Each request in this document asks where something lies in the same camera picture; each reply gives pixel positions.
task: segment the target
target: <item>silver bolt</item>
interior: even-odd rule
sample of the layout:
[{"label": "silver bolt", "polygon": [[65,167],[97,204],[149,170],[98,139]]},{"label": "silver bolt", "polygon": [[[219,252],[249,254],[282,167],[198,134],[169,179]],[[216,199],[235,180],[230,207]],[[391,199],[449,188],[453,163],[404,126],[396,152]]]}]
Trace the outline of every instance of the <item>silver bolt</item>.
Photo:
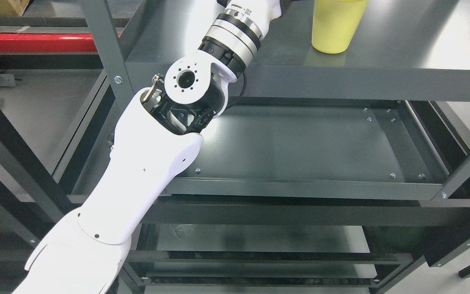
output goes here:
[{"label": "silver bolt", "polygon": [[155,85],[155,83],[157,82],[157,80],[159,80],[159,78],[162,78],[162,74],[156,74],[156,75],[154,75],[153,78],[151,78],[151,83],[152,83],[153,85]]},{"label": "silver bolt", "polygon": [[113,77],[113,81],[116,83],[116,84],[122,84],[123,83],[123,78],[121,78],[120,75],[116,75]]}]

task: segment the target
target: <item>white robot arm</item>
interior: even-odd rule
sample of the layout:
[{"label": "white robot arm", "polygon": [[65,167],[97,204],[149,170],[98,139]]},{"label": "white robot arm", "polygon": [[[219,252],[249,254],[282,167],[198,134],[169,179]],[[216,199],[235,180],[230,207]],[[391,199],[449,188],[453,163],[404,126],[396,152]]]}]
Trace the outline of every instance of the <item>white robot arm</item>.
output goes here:
[{"label": "white robot arm", "polygon": [[249,65],[284,0],[218,1],[226,9],[199,49],[133,97],[115,127],[103,177],[29,257],[14,294],[103,294],[123,265],[131,235],[165,186],[197,157],[200,132],[228,102],[228,84]]}]

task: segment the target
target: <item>yellow cup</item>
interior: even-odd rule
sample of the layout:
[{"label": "yellow cup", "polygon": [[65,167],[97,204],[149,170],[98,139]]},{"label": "yellow cup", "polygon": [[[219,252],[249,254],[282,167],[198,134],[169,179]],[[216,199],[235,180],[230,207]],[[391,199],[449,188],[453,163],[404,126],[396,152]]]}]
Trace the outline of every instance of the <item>yellow cup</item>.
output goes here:
[{"label": "yellow cup", "polygon": [[366,9],[368,0],[315,0],[311,43],[320,52],[344,52]]}]

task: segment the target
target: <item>gray shelf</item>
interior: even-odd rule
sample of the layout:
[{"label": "gray shelf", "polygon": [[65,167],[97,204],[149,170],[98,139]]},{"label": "gray shelf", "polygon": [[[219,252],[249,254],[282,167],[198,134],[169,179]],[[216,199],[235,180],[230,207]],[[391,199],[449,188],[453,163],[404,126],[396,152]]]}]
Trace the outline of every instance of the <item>gray shelf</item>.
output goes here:
[{"label": "gray shelf", "polygon": [[[407,112],[403,104],[387,112],[363,102],[335,103],[230,109],[201,133],[199,156],[166,192],[397,200],[436,195],[444,172],[436,158],[425,156],[429,145],[408,131],[414,122],[399,113]],[[112,108],[73,194],[88,195],[106,169],[106,138],[118,116]]]},{"label": "gray shelf", "polygon": [[[222,11],[203,6],[141,4],[120,38],[134,92],[198,47]],[[294,2],[272,21],[246,71],[246,96],[470,101],[470,0],[373,1],[349,49],[335,55],[312,48],[312,9],[311,0]]]}]

